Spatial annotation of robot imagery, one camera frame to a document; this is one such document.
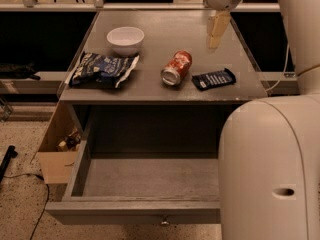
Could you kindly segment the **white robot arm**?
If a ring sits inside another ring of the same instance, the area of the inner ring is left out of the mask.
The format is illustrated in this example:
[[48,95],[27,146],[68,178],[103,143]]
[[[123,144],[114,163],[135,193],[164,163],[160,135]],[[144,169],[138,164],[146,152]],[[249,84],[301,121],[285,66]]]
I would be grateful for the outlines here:
[[320,0],[278,0],[299,93],[247,102],[224,124],[222,240],[320,240]]

